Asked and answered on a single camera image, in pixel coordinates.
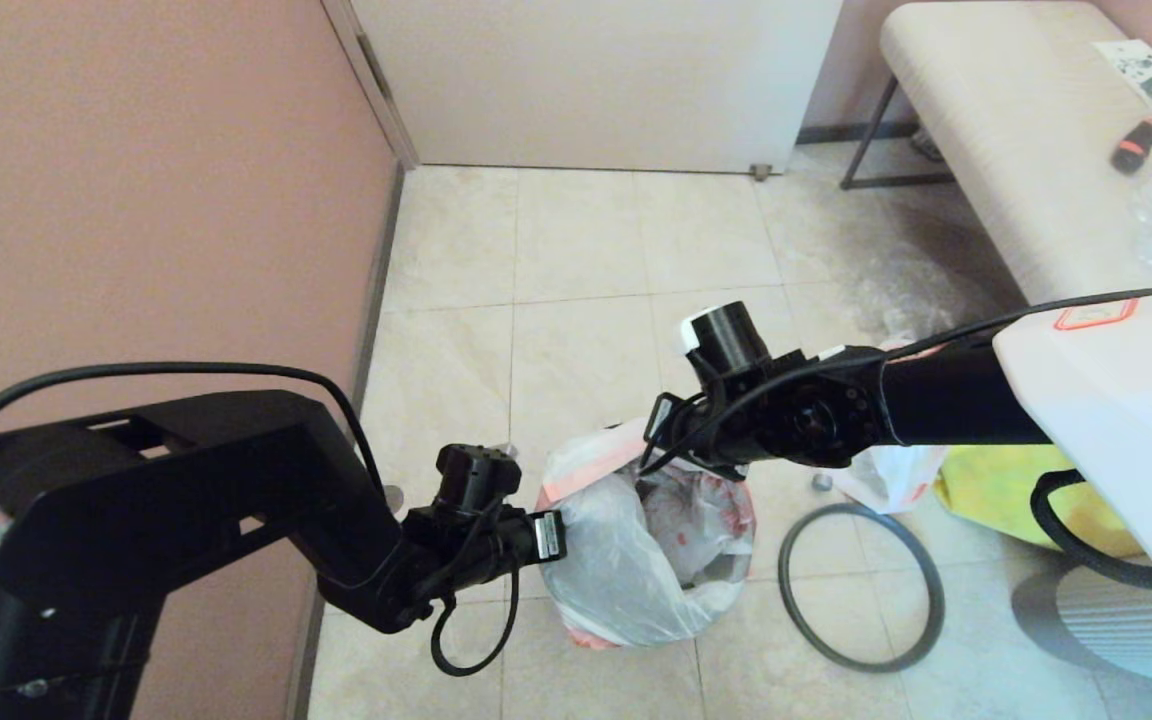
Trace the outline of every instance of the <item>black rubber ring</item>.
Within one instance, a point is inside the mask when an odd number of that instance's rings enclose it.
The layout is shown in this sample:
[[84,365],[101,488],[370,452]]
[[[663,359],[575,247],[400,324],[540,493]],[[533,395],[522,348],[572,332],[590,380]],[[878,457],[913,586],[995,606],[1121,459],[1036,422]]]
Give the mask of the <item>black rubber ring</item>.
[[[861,660],[842,655],[841,652],[829,647],[826,642],[820,639],[819,635],[813,632],[812,626],[808,624],[803,612],[799,611],[799,604],[794,600],[794,588],[790,588],[790,552],[794,550],[795,541],[799,539],[799,535],[803,535],[803,530],[812,524],[813,521],[823,518],[826,515],[859,515],[862,518],[872,520],[900,538],[905,544],[905,547],[914,553],[914,560],[918,561],[918,568],[923,570],[923,578],[927,581],[927,626],[923,628],[923,635],[920,635],[918,642],[914,643],[914,647],[910,647],[902,655],[893,657],[892,660],[882,662],[862,662]],[[937,645],[937,639],[940,639],[941,630],[945,628],[945,584],[941,583],[941,574],[938,573],[937,564],[932,562],[932,556],[927,553],[927,548],[923,547],[923,543],[919,543],[918,538],[914,537],[914,533],[909,532],[905,525],[901,525],[895,520],[888,518],[887,515],[879,515],[864,505],[838,502],[836,505],[818,507],[818,509],[804,515],[803,518],[790,528],[790,532],[786,535],[785,541],[781,543],[781,558],[780,562],[778,562],[776,577],[780,579],[781,600],[785,601],[785,609],[790,614],[790,620],[794,620],[794,624],[797,626],[799,632],[803,632],[803,637],[809,643],[812,643],[812,647],[820,651],[820,655],[826,655],[829,660],[850,670],[858,670],[859,673],[896,673],[896,670],[903,670],[905,667],[915,665],[915,662],[927,657],[927,652],[931,652],[932,647]]]

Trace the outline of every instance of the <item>bolt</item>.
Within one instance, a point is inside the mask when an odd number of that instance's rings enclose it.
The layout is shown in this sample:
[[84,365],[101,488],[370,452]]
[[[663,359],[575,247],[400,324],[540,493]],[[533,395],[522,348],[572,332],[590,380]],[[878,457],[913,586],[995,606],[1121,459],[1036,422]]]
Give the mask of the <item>bolt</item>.
[[29,680],[28,683],[17,688],[17,692],[23,694],[29,700],[36,700],[36,698],[40,698],[47,694],[47,680]]

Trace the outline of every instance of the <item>tile floor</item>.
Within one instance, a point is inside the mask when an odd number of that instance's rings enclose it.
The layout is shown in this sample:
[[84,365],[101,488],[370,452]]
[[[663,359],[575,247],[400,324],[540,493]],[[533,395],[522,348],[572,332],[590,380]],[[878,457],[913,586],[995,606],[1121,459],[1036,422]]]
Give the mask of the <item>tile floor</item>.
[[[838,190],[852,145],[801,147],[790,173],[735,176],[420,168],[403,191],[364,425],[385,480],[425,503],[447,442],[511,439],[530,505],[547,448],[687,395],[673,328],[743,300],[774,354],[931,332],[1023,304],[955,185]],[[869,168],[920,161],[881,142]],[[929,314],[927,306],[941,313]],[[594,652],[567,642],[538,573],[522,579],[503,655],[471,679],[429,659],[429,624],[371,632],[329,608],[313,720],[344,717],[1152,720],[1152,682],[1045,655],[1014,621],[1009,591],[1051,562],[947,515],[902,518],[945,578],[940,644],[897,675],[831,665],[796,632],[776,591],[788,525],[836,501],[812,471],[764,462],[749,480],[759,518],[753,578],[696,642]],[[823,521],[791,574],[818,632],[882,659],[925,617],[914,558],[864,520]],[[461,596],[447,646],[477,661],[506,616],[506,585]]]

